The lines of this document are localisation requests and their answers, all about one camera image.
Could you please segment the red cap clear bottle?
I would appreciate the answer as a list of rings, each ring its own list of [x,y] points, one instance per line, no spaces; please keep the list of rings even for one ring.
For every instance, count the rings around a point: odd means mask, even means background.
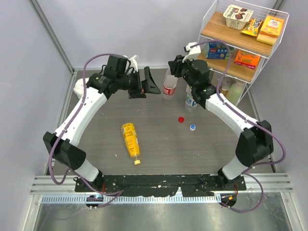
[[[167,69],[163,83],[163,98],[171,100],[177,86],[178,78],[171,74],[170,69]]]

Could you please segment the clear bottle blue green label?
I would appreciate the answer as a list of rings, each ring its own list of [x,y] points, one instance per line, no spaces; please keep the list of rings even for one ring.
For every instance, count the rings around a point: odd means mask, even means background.
[[[197,110],[197,103],[194,101],[191,91],[187,92],[184,109],[189,113],[195,113]]]

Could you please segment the white bottle cap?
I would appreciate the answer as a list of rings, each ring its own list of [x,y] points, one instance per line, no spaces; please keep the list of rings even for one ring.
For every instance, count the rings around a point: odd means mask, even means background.
[[[190,130],[191,130],[191,131],[195,131],[195,130],[196,130],[196,125],[191,124],[191,125],[190,125]]]

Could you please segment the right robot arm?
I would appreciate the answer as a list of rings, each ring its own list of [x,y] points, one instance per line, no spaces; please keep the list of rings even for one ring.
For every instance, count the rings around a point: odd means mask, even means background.
[[[184,60],[178,55],[168,66],[173,76],[186,81],[193,100],[220,118],[238,137],[235,157],[218,171],[218,186],[228,190],[243,172],[273,152],[271,125],[266,120],[259,122],[247,116],[219,93],[210,84],[210,70],[205,61]]]

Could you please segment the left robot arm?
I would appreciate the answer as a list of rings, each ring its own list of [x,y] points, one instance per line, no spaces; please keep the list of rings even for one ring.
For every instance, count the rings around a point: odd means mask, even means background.
[[[130,58],[118,54],[107,54],[107,64],[99,73],[89,78],[83,77],[81,97],[66,120],[55,130],[46,132],[44,144],[49,152],[49,159],[55,159],[74,171],[93,192],[103,186],[103,173],[86,158],[86,153],[78,148],[84,130],[112,94],[126,90],[131,99],[146,98],[146,94],[160,94],[149,67],[144,68],[145,79],[140,79],[138,62],[140,57]]]

